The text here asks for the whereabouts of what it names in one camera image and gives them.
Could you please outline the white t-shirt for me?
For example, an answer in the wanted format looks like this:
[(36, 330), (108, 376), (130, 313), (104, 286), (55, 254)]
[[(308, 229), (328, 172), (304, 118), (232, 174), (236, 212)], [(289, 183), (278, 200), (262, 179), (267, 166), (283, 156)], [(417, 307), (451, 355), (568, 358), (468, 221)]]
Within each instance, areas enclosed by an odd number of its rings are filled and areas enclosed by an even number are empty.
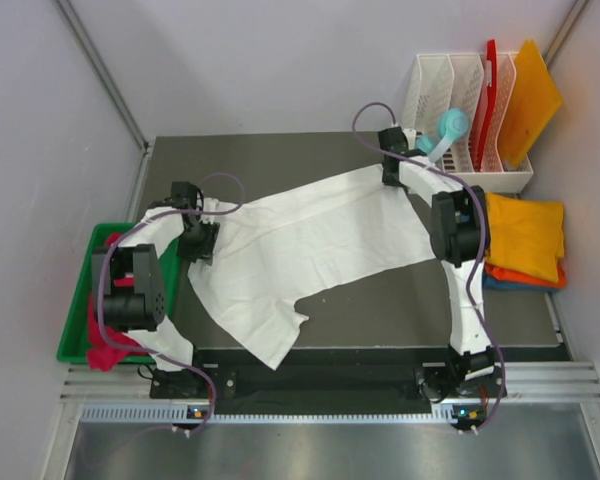
[(272, 370), (300, 334), (297, 300), (433, 259), (429, 234), (380, 165), (243, 205), (220, 218), (211, 265), (191, 286), (210, 317)]

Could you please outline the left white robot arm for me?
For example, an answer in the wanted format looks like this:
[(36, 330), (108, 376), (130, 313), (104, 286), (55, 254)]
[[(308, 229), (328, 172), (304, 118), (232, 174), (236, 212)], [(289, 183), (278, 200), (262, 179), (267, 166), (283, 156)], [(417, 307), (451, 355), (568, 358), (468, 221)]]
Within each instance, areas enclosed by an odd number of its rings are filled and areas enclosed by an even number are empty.
[(161, 261), (174, 248), (177, 260), (213, 262), (220, 225), (205, 220), (208, 213), (200, 187), (175, 181), (170, 195), (151, 203), (138, 223), (94, 250), (91, 318), (99, 340), (87, 355), (90, 367), (108, 371), (130, 354), (145, 354), (155, 362), (158, 384), (170, 382), (189, 397), (204, 390), (209, 377), (197, 348), (169, 318)]

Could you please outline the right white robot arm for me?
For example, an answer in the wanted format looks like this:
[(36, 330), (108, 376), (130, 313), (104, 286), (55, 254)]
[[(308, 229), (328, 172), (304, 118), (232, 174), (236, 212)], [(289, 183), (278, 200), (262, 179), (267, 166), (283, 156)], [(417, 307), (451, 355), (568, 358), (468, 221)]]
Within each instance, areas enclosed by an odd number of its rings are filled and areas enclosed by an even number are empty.
[(444, 374), (426, 374), (425, 392), (467, 396), (494, 373), (496, 352), (485, 329), (483, 256), (489, 243), (485, 192), (467, 189), (418, 150), (403, 130), (391, 126), (377, 134), (384, 154), (382, 182), (406, 187), (430, 207), (430, 244), (441, 261), (451, 305), (452, 330)]

